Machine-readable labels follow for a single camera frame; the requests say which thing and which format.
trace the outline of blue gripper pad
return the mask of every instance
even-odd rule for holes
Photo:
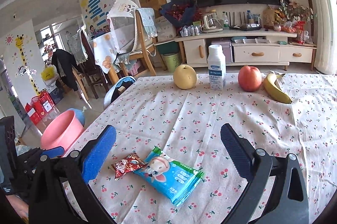
[[[97,143],[83,161],[82,178],[85,183],[95,179],[116,142],[116,129],[108,125],[97,138]]]
[[[248,182],[253,180],[252,160],[255,152],[253,146],[247,139],[239,138],[228,123],[221,127],[220,136],[239,175]]]
[[[41,155],[47,155],[49,158],[55,158],[55,157],[60,157],[61,155],[64,154],[64,148],[61,146],[55,147],[50,150],[44,151]]]

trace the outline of blue snack package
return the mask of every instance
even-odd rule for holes
[[[204,175],[202,171],[173,160],[158,147],[152,150],[144,162],[146,165],[134,173],[169,198],[175,206],[188,198]]]

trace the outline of pink basin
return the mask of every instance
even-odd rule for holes
[[[65,111],[55,118],[44,131],[41,138],[42,149],[62,146],[66,151],[83,133],[84,128],[72,110]]]

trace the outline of tv stand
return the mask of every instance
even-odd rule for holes
[[[297,34],[287,32],[265,31],[240,31],[223,30],[210,34],[200,34],[198,36],[176,37],[174,41],[179,43],[183,63],[192,67],[207,67],[208,39],[235,36],[262,36],[270,40],[271,43],[234,43],[233,62],[226,63],[226,66],[244,65],[277,65],[284,66],[286,71],[290,62],[311,63],[311,70],[316,56],[316,48],[300,47],[294,45],[280,45],[278,41],[288,42],[289,37],[296,37]]]

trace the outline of blue ball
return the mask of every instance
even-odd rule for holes
[[[85,124],[85,116],[84,116],[83,112],[81,110],[75,109],[75,108],[70,108],[68,110],[74,111],[76,118],[80,121],[80,123],[82,124],[82,126],[84,126],[84,124]]]

